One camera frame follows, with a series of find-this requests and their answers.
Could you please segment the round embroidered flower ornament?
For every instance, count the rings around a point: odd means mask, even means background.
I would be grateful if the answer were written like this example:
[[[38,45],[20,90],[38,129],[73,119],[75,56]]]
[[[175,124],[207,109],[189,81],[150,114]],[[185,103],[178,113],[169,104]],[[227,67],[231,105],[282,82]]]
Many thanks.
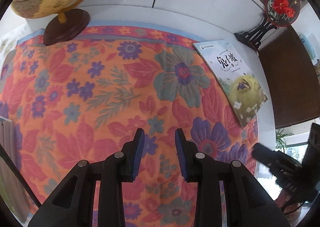
[[[265,0],[263,21],[252,31],[235,33],[236,39],[255,51],[261,40],[273,29],[288,27],[300,13],[300,0]]]

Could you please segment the white bookshelf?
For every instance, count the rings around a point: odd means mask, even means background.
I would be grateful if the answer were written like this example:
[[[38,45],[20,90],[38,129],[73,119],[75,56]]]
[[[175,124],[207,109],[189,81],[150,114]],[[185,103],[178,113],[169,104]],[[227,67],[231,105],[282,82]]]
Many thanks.
[[[80,9],[94,21],[132,21],[156,24],[207,37],[205,27],[238,33],[263,20],[259,0],[84,0]]]

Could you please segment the potted green plant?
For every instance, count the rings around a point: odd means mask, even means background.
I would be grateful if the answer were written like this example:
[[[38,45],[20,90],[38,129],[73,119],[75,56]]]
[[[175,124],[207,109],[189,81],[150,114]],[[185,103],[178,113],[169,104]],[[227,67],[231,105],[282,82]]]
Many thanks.
[[[286,151],[286,137],[292,136],[292,133],[284,133],[284,129],[276,129],[276,150],[285,153]]]

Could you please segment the stacked organized books pile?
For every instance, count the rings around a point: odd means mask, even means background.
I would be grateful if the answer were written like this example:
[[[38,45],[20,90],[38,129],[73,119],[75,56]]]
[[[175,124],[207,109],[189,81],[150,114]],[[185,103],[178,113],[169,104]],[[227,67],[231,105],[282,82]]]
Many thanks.
[[[20,154],[22,138],[20,126],[12,120],[1,117],[1,148],[18,170],[22,167]],[[15,218],[23,226],[27,226],[32,207],[29,194],[8,165],[8,161],[3,158],[1,158],[1,197]]]

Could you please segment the dark wooden cabinet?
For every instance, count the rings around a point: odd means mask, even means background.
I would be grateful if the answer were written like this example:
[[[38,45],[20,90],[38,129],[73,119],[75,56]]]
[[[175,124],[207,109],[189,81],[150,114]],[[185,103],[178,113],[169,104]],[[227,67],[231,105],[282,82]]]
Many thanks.
[[[276,129],[319,117],[319,81],[292,27],[260,49],[259,59],[271,94]]]

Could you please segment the floral orange table mat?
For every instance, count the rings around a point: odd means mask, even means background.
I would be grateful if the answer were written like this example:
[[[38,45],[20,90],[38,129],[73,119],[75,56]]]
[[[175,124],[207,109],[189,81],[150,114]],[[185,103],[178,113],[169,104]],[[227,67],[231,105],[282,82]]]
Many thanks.
[[[196,185],[180,172],[174,135],[251,171],[257,121],[242,128],[193,40],[139,27],[91,27],[52,46],[18,43],[1,71],[8,153],[43,202],[80,160],[101,161],[145,131],[136,181],[123,185],[127,226],[192,226]]]

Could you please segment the white rabbit hill book 1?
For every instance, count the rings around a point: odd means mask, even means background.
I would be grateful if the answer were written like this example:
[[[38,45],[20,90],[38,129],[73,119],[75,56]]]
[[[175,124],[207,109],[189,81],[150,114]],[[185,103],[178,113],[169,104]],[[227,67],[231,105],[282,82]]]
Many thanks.
[[[194,43],[194,48],[218,80],[240,125],[247,126],[267,101],[249,66],[225,40]]]

